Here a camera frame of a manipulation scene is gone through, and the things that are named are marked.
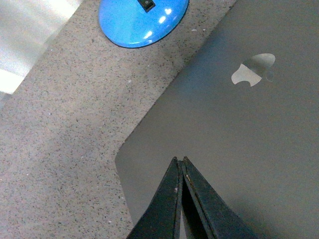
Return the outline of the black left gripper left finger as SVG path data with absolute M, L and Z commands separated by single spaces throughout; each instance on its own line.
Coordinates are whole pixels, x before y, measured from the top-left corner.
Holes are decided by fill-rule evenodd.
M 180 236 L 183 175 L 174 157 L 148 208 L 133 227 L 129 239 L 178 239 Z

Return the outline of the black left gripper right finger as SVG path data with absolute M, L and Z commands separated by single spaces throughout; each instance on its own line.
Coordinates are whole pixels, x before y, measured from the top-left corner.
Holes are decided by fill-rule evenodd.
M 186 187 L 209 239 L 257 238 L 187 157 L 184 157 L 181 165 Z

